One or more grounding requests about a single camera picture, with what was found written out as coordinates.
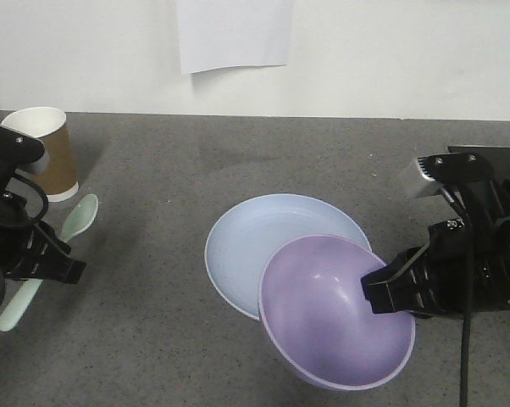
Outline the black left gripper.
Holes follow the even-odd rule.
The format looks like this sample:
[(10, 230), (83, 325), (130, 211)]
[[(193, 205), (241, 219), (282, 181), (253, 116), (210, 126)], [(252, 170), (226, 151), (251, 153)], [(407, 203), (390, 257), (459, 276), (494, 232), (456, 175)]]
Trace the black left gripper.
[[(86, 262), (70, 258), (70, 245), (42, 221), (43, 212), (31, 216), (26, 205), (26, 198), (0, 187), (0, 281), (36, 278), (77, 283)], [(58, 252), (41, 254), (43, 237)]]

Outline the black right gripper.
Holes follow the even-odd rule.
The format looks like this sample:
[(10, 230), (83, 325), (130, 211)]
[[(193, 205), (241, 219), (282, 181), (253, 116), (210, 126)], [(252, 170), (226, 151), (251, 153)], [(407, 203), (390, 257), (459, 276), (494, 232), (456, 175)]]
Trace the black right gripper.
[(473, 277), (474, 313), (510, 311), (510, 216), (475, 233), (472, 261), (470, 235), (461, 219), (430, 226), (429, 236), (427, 253), (425, 248), (407, 249), (361, 279), (374, 314), (407, 311), (420, 318), (461, 318), (468, 276)]

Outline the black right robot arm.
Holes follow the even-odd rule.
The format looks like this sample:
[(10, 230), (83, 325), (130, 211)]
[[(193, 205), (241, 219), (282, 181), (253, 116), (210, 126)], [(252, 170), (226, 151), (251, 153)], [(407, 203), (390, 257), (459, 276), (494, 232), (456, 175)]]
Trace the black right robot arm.
[(410, 198), (440, 196), (456, 216), (362, 278), (373, 312), (460, 318), (510, 310), (510, 148), (450, 146), (414, 159), (399, 179)]

